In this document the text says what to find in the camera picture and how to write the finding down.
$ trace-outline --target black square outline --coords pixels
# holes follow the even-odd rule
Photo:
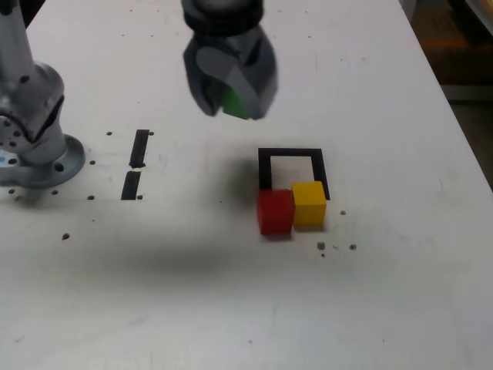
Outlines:
[[[309,156],[314,170],[314,180],[322,183],[325,199],[330,200],[322,149],[259,148],[260,190],[272,190],[272,166],[270,165],[272,156]]]

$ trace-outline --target red cube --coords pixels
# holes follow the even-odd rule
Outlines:
[[[291,190],[261,190],[257,216],[262,235],[290,234],[294,221]]]

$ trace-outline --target metal arm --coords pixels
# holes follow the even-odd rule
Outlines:
[[[0,185],[43,189],[82,168],[82,144],[64,135],[62,77],[34,62],[18,0],[0,0],[0,144],[19,166],[0,168]]]

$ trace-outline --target black tape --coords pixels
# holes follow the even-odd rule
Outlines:
[[[145,167],[144,157],[146,156],[147,140],[149,139],[148,129],[138,129],[136,139],[133,142],[132,154],[130,155],[129,165],[132,168]]]
[[[123,184],[122,200],[136,200],[139,189],[140,172],[129,171],[126,173]]]
[[[272,156],[309,156],[314,171],[314,180],[322,183],[325,199],[330,200],[322,149],[260,148],[259,188],[261,190],[272,190],[272,166],[270,165],[270,158]]]

